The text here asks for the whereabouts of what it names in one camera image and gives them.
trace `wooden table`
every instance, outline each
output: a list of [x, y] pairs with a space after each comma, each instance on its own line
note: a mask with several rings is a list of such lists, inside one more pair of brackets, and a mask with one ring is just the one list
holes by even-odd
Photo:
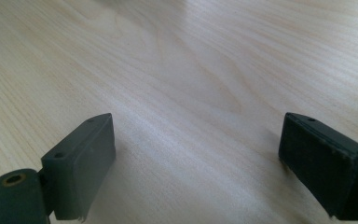
[[287, 111], [358, 141], [358, 1], [0, 0], [0, 175], [113, 115], [86, 223], [338, 223], [278, 160]]

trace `light wood surface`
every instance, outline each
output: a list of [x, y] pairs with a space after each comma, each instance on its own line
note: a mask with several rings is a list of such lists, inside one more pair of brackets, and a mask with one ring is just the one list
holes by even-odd
[[0, 0], [0, 175], [113, 115], [86, 223], [338, 223], [278, 160], [287, 111], [358, 141], [358, 1]]

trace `dark green plastic part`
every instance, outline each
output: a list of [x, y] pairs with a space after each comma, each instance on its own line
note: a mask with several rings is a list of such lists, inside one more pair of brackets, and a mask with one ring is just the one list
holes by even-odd
[[86, 120], [42, 157], [43, 169], [0, 177], [0, 224], [85, 219], [116, 156], [111, 114]]
[[42, 157], [58, 220], [84, 219], [116, 156], [112, 115], [88, 119]]
[[17, 170], [0, 177], [0, 223], [48, 223], [35, 170]]
[[316, 119], [287, 113], [279, 156], [330, 216], [358, 220], [358, 143]]

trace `table surface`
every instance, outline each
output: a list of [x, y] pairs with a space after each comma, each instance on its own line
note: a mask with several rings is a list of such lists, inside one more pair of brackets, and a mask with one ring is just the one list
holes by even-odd
[[0, 0], [0, 175], [113, 115], [86, 223], [338, 223], [278, 160], [288, 111], [358, 141], [358, 1]]

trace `dark plastic piece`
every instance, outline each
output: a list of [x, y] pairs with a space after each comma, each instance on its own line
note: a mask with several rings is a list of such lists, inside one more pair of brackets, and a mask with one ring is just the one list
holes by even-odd
[[35, 170], [17, 170], [0, 177], [0, 223], [48, 223]]
[[112, 115], [88, 119], [42, 157], [43, 169], [0, 177], [0, 224], [85, 219], [116, 156]]
[[279, 157], [329, 216], [358, 220], [358, 143], [316, 119], [287, 113]]
[[42, 157], [58, 220], [86, 218], [116, 156], [111, 114], [88, 119]]

